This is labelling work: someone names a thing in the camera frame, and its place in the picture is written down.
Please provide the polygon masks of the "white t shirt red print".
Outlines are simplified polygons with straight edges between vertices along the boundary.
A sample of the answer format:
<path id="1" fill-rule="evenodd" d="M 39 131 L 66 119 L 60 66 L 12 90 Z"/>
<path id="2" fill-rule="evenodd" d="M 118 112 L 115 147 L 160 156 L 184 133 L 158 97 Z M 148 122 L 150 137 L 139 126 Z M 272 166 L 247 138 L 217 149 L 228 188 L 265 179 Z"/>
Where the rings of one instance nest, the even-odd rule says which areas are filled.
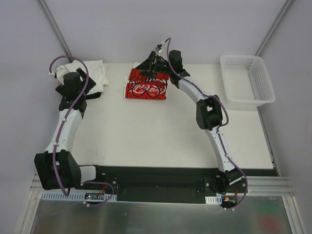
<path id="1" fill-rule="evenodd" d="M 124 97 L 127 99 L 165 100 L 169 76 L 158 73 L 156 78 L 140 75 L 135 62 L 129 74 L 124 78 Z"/>

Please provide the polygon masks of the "black t shirt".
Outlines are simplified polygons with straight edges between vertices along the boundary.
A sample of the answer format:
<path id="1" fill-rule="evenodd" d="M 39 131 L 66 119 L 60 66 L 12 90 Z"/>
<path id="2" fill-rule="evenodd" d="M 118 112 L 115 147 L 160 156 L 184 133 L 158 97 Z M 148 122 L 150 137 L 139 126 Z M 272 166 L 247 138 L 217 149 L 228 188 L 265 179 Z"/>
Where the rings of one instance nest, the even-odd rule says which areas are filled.
<path id="1" fill-rule="evenodd" d="M 97 99 L 101 97 L 101 92 L 86 95 L 86 100 Z"/>

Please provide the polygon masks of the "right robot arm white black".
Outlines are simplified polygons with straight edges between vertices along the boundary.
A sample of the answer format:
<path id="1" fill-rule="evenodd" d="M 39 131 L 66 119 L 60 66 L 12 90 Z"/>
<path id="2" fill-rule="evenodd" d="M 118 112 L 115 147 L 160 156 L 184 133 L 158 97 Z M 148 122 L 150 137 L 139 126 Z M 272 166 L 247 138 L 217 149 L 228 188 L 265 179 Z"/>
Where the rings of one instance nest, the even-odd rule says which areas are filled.
<path id="1" fill-rule="evenodd" d="M 221 127 L 224 126 L 223 115 L 229 119 L 224 105 L 217 95 L 204 94 L 198 85 L 191 81 L 191 75 L 183 68 L 181 52 L 172 50 L 167 59 L 152 51 L 148 58 L 136 67 L 142 76 L 155 78 L 159 73 L 169 76 L 173 85 L 183 91 L 196 104 L 196 122 L 208 136 L 213 147 L 219 170 L 219 186 L 224 192 L 236 188 L 244 174 L 230 154 Z"/>

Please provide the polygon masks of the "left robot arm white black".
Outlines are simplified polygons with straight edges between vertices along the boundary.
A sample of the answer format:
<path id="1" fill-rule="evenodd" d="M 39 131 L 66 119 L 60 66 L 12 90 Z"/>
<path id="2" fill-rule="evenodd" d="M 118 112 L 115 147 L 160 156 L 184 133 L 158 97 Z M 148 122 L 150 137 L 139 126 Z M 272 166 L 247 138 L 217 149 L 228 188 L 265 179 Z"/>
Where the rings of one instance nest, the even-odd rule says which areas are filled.
<path id="1" fill-rule="evenodd" d="M 77 129 L 86 108 L 86 95 L 95 82 L 78 68 L 63 75 L 63 83 L 56 87 L 62 99 L 54 136 L 43 153 L 35 155 L 34 163 L 43 189 L 78 188 L 84 182 L 93 190 L 103 184 L 94 165 L 79 166 L 71 154 Z"/>

